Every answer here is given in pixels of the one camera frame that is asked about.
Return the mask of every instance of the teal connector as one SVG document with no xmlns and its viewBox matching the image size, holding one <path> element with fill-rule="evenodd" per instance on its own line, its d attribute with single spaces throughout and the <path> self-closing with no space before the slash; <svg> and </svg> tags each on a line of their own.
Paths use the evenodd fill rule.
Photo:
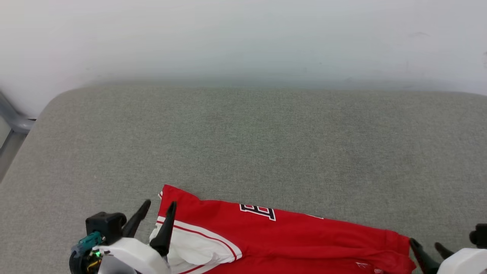
<svg viewBox="0 0 487 274">
<path fill-rule="evenodd" d="M 101 244 L 103 242 L 103 236 L 100 232 L 93 232 L 90 235 L 84 237 L 78 244 L 71 248 L 71 252 L 76 252 L 75 258 L 78 258 L 88 250 Z"/>
</svg>

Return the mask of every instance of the white backdrop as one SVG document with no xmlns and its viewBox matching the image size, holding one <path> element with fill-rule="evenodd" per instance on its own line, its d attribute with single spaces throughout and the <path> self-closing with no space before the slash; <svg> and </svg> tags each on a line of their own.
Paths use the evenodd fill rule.
<svg viewBox="0 0 487 274">
<path fill-rule="evenodd" d="M 487 94 L 486 0 L 3 0 L 0 90 L 104 83 Z"/>
</svg>

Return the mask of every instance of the red jersey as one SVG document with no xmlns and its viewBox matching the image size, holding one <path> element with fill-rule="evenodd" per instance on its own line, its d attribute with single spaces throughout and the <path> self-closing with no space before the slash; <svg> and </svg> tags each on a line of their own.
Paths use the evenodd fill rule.
<svg viewBox="0 0 487 274">
<path fill-rule="evenodd" d="M 389 230 L 259 206 L 200 200 L 165 185 L 157 228 L 177 202 L 173 273 L 410 274 L 409 238 Z"/>
</svg>

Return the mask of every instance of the black letter with white outline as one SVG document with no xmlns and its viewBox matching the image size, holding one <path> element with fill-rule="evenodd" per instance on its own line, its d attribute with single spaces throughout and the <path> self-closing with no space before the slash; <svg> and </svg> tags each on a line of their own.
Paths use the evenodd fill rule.
<svg viewBox="0 0 487 274">
<path fill-rule="evenodd" d="M 250 206 L 250 205 L 240 205 L 240 210 L 244 212 L 250 212 L 254 214 L 259 214 L 268 217 L 270 220 L 275 221 L 276 215 L 272 208 L 266 208 L 262 206 Z"/>
</svg>

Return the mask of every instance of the gray cushion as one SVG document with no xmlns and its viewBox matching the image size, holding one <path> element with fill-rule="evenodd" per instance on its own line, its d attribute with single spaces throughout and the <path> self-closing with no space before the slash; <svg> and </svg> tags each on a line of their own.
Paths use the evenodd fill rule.
<svg viewBox="0 0 487 274">
<path fill-rule="evenodd" d="M 487 97 L 433 92 L 108 86 L 43 111 L 0 183 L 0 269 L 67 273 L 99 211 L 164 184 L 395 230 L 433 254 L 487 222 Z"/>
</svg>

